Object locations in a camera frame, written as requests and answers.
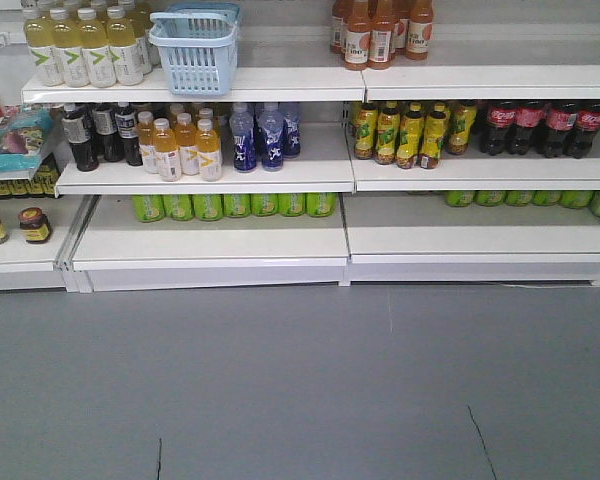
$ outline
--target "coca-cola bottle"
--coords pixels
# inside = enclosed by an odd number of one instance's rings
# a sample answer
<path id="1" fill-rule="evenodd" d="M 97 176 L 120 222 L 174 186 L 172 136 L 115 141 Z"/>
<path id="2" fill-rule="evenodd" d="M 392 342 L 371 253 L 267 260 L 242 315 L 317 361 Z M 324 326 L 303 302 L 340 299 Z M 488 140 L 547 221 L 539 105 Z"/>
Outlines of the coca-cola bottle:
<path id="1" fill-rule="evenodd" d="M 564 150 L 567 135 L 578 118 L 577 100 L 555 100 L 547 114 L 542 139 L 538 144 L 538 153 L 547 158 L 559 157 Z"/>
<path id="2" fill-rule="evenodd" d="M 580 107 L 576 126 L 565 142 L 564 153 L 573 158 L 586 156 L 591 150 L 598 130 L 600 130 L 600 100 L 588 100 Z"/>
<path id="3" fill-rule="evenodd" d="M 489 104 L 487 125 L 480 137 L 480 151 L 498 155 L 504 151 L 505 137 L 516 118 L 514 100 L 494 100 Z"/>
<path id="4" fill-rule="evenodd" d="M 507 136 L 507 151 L 513 155 L 525 155 L 531 147 L 531 134 L 543 118 L 544 101 L 523 101 L 516 110 L 514 126 Z"/>

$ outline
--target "gray floor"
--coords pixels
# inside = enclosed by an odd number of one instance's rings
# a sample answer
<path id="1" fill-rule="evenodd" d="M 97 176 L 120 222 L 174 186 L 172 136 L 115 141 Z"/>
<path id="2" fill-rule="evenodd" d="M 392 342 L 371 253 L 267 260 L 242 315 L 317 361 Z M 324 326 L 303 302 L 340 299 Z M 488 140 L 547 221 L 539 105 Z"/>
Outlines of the gray floor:
<path id="1" fill-rule="evenodd" d="M 600 480 L 600 289 L 0 294 L 0 480 L 159 438 L 165 480 Z"/>

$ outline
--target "red label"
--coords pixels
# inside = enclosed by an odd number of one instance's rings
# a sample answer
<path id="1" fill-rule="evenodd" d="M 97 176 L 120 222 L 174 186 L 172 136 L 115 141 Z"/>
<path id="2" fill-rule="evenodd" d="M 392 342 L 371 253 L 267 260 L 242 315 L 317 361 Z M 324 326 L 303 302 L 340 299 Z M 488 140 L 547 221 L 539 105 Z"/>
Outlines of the red label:
<path id="1" fill-rule="evenodd" d="M 516 118 L 515 110 L 505 110 L 503 108 L 491 107 L 487 115 L 487 122 L 498 128 L 507 128 L 511 126 Z"/>
<path id="2" fill-rule="evenodd" d="M 576 126 L 586 132 L 597 132 L 600 129 L 600 113 L 581 110 L 578 112 Z"/>

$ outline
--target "blue plastic basket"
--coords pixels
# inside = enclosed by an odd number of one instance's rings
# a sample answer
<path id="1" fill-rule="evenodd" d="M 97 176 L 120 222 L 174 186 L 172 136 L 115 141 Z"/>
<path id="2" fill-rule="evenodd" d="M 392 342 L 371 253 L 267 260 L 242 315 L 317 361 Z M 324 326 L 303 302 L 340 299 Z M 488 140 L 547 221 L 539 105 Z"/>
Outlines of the blue plastic basket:
<path id="1" fill-rule="evenodd" d="M 238 66 L 240 7 L 180 3 L 152 13 L 149 40 L 158 47 L 169 90 L 217 96 L 231 89 Z"/>

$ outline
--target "yellow drink bottle with green label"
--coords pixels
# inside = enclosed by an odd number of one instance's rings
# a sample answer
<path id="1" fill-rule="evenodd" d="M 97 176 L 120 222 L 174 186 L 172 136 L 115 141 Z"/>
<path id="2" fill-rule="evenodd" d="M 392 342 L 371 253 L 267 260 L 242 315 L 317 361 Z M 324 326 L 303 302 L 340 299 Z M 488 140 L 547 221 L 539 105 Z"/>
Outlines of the yellow drink bottle with green label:
<path id="1" fill-rule="evenodd" d="M 23 11 L 24 35 L 29 44 L 29 53 L 36 66 L 36 77 L 47 87 L 54 87 L 64 82 L 62 67 L 55 55 L 51 22 L 42 18 L 36 8 L 25 8 Z"/>

